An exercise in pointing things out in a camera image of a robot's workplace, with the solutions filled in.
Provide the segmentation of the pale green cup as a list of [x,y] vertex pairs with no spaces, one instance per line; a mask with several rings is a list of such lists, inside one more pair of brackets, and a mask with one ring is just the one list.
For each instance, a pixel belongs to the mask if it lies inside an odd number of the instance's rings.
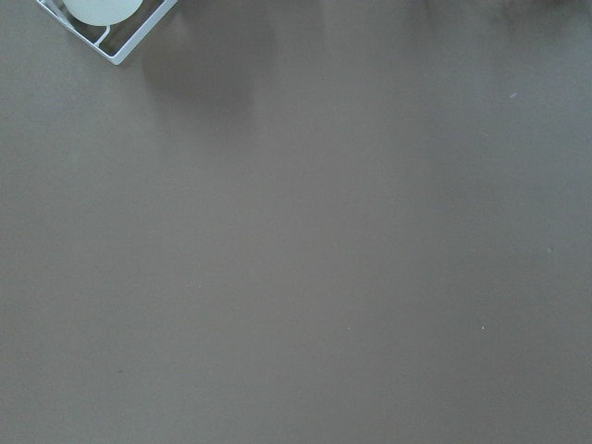
[[68,12],[92,26],[110,26],[130,18],[142,0],[63,0]]

